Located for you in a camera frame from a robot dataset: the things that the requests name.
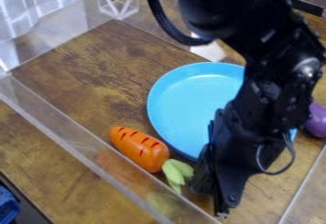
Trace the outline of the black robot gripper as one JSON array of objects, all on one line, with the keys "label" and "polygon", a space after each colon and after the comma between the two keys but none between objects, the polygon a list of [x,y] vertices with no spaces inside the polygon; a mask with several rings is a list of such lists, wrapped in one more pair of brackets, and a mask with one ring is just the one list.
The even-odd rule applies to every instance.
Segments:
[{"label": "black robot gripper", "polygon": [[195,193],[214,194],[218,217],[226,217],[230,208],[238,206],[252,175],[276,175],[287,170],[284,166],[275,172],[267,171],[287,148],[288,132],[263,134],[246,130],[231,103],[216,111],[210,146],[203,146],[195,164],[191,189]]}]

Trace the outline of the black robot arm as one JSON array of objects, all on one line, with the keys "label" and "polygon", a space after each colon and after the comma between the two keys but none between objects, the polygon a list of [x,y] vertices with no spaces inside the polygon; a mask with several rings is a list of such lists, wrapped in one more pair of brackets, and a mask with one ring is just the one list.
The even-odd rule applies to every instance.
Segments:
[{"label": "black robot arm", "polygon": [[326,49],[291,0],[179,0],[184,23],[206,41],[223,40],[244,57],[240,89],[208,125],[208,142],[192,188],[214,196],[214,212],[228,214],[247,179],[274,174],[271,164],[291,151],[291,130],[311,116],[312,89]]}]

